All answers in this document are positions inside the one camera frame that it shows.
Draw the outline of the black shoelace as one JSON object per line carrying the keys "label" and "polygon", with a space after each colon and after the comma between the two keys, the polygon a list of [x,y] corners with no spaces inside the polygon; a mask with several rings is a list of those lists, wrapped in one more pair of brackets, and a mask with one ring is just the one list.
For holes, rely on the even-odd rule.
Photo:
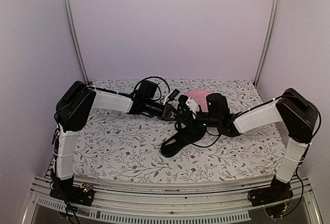
{"label": "black shoelace", "polygon": [[191,114],[188,112],[183,112],[179,105],[177,106],[177,110],[178,110],[178,115],[175,122],[175,129],[177,131],[180,131],[183,128],[189,126],[191,120]]}

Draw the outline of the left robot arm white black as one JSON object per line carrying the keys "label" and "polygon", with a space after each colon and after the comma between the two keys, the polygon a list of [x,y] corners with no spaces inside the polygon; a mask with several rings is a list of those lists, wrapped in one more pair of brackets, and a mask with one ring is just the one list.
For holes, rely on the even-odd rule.
{"label": "left robot arm white black", "polygon": [[54,137],[54,173],[60,181],[56,191],[65,200],[77,195],[75,186],[68,179],[73,178],[73,159],[77,138],[87,123],[90,111],[103,109],[131,115],[155,116],[161,120],[174,121],[176,109],[167,101],[159,103],[154,99],[158,84],[149,77],[139,81],[131,93],[118,93],[97,88],[76,81],[56,105],[54,114],[57,123]]}

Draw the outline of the black shoe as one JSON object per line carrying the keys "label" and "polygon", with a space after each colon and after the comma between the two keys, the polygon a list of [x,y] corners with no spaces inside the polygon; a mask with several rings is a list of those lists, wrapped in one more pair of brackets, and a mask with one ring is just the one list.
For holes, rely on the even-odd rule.
{"label": "black shoe", "polygon": [[160,153],[165,158],[171,158],[184,147],[202,139],[206,133],[206,127],[197,127],[194,131],[185,127],[177,131],[172,137],[161,144]]}

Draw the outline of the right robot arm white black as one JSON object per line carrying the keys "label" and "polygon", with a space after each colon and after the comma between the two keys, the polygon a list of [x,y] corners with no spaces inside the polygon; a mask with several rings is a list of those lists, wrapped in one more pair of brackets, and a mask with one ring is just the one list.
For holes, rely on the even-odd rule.
{"label": "right robot arm white black", "polygon": [[283,123],[288,131],[288,144],[276,180],[267,189],[270,201],[278,201],[286,194],[284,183],[289,183],[294,172],[304,161],[309,145],[320,129],[322,118],[318,108],[295,89],[287,89],[281,96],[249,110],[231,114],[227,99],[219,93],[206,97],[207,112],[192,98],[179,98],[177,120],[188,128],[217,128],[219,135],[236,137],[259,127]]}

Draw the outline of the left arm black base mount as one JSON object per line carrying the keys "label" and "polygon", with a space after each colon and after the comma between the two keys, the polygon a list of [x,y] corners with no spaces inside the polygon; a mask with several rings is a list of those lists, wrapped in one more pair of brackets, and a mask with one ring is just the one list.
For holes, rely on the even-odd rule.
{"label": "left arm black base mount", "polygon": [[95,191],[90,189],[85,192],[79,186],[74,186],[71,183],[63,183],[60,181],[58,184],[53,183],[53,188],[49,194],[52,198],[56,198],[69,203],[80,204],[84,206],[91,206],[94,200]]}

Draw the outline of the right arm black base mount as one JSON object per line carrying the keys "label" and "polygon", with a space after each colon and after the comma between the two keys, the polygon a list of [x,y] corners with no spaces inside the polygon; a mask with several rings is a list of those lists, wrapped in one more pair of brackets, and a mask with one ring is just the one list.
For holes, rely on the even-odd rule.
{"label": "right arm black base mount", "polygon": [[247,198],[252,206],[260,206],[278,201],[287,200],[293,197],[290,184],[271,184],[264,188],[254,188],[248,192]]}

